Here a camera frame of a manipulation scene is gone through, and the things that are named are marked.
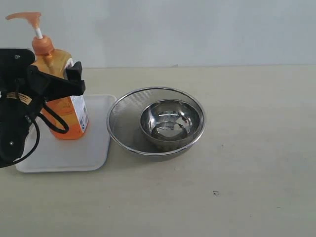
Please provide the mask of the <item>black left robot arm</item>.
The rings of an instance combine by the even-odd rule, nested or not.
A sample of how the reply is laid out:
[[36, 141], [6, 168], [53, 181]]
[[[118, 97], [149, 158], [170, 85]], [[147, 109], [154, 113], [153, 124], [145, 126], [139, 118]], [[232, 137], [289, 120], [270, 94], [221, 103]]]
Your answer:
[[47, 106], [49, 101], [80, 96], [85, 91], [82, 65], [77, 61], [66, 69], [62, 79], [34, 66], [35, 54], [29, 49], [0, 50], [0, 166], [22, 162], [37, 148], [41, 118], [53, 131], [66, 134], [67, 123]]

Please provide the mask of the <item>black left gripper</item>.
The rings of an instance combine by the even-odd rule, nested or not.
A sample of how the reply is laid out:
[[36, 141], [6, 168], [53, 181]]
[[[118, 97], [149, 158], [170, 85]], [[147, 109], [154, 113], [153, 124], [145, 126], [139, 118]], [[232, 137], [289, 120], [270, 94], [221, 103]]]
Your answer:
[[23, 107], [31, 116], [41, 112], [45, 98], [52, 101], [84, 94], [81, 61], [65, 69], [66, 79], [39, 71], [34, 62], [35, 54], [30, 49], [0, 49], [0, 87], [14, 95], [30, 97], [31, 102], [24, 103]]

